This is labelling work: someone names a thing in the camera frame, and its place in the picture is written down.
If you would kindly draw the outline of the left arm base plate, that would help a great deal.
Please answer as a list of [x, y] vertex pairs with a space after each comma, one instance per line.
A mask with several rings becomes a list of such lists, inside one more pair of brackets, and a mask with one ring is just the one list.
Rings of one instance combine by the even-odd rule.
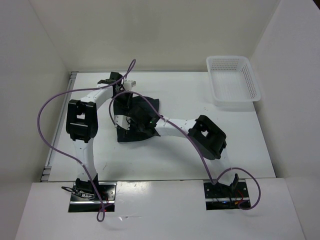
[[[116, 183], [101, 183], [98, 187], [101, 199], [105, 205], [104, 212], [115, 211]], [[67, 192], [71, 192], [68, 212], [69, 213], [97, 213], [102, 209], [101, 202], [94, 194], [84, 192], [75, 192], [73, 188], [65, 187]]]

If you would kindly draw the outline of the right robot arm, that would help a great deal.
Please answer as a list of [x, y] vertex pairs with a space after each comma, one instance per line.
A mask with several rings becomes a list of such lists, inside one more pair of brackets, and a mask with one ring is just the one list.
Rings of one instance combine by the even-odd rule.
[[173, 136], [187, 138], [196, 146], [205, 161], [210, 161], [216, 174], [213, 181], [220, 193], [230, 197], [237, 191], [239, 177], [232, 170], [227, 154], [226, 134], [207, 116], [196, 119], [166, 118], [135, 106], [128, 112], [130, 128], [147, 137]]

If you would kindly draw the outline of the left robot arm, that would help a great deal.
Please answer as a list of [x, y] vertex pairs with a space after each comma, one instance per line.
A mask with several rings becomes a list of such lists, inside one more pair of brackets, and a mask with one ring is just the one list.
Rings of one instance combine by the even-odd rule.
[[77, 168], [75, 195], [89, 200], [100, 194], [98, 173], [94, 163], [93, 143], [98, 133], [98, 109], [118, 93], [130, 91], [136, 82], [126, 80], [120, 73], [111, 72], [108, 79], [100, 80], [95, 90], [81, 99], [71, 99], [67, 106], [66, 132], [69, 134], [75, 157], [80, 161]]

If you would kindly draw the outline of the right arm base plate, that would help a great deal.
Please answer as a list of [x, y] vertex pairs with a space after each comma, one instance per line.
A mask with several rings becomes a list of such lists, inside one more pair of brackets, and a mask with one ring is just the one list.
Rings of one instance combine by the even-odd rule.
[[245, 181], [238, 182], [235, 190], [228, 193], [227, 190], [211, 182], [204, 182], [204, 197], [207, 211], [213, 210], [234, 210], [239, 209], [239, 205], [245, 209], [251, 207], [249, 192]]

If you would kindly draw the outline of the dark navy shorts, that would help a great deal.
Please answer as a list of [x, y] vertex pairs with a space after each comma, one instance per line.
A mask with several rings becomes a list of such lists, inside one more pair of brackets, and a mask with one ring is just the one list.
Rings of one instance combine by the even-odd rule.
[[160, 100], [146, 96], [133, 96], [125, 93], [118, 96], [113, 102], [113, 114], [125, 116], [125, 122], [129, 123], [126, 130], [117, 127], [117, 141], [119, 143], [139, 142], [159, 136], [155, 130], [160, 119], [155, 113], [160, 108]]

